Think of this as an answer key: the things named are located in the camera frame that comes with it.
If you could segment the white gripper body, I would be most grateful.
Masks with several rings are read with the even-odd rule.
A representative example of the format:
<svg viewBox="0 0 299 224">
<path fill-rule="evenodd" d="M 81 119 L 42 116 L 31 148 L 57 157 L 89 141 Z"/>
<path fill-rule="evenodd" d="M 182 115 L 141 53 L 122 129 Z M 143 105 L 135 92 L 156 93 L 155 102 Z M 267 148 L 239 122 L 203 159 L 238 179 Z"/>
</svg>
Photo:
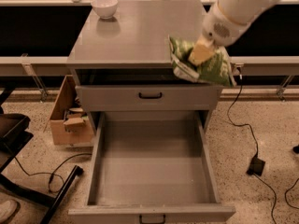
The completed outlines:
<svg viewBox="0 0 299 224">
<path fill-rule="evenodd" d="M 215 3 L 204 17 L 202 36 L 217 46 L 228 47 L 248 29 L 248 24 L 238 24 L 227 18 Z"/>
</svg>

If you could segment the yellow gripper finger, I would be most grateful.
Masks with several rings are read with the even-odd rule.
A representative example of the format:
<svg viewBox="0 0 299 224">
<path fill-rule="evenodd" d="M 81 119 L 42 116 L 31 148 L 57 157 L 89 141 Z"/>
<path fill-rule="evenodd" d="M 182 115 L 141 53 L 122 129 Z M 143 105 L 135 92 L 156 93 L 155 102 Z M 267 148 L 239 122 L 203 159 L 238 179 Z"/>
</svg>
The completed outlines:
<svg viewBox="0 0 299 224">
<path fill-rule="evenodd" d="M 200 36 L 193 46 L 188 61 L 195 66 L 199 66 L 215 53 L 214 41 Z"/>
</svg>

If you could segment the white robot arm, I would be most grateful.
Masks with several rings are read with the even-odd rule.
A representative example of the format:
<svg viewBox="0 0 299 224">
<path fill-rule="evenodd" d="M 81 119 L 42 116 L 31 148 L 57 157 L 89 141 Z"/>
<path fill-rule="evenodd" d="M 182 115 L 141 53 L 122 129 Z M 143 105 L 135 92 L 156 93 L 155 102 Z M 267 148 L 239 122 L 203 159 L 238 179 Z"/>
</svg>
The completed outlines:
<svg viewBox="0 0 299 224">
<path fill-rule="evenodd" d="M 280 0 L 217 0 L 202 22 L 202 32 L 188 61 L 195 66 L 209 60 L 219 47 L 233 45 L 263 14 Z"/>
</svg>

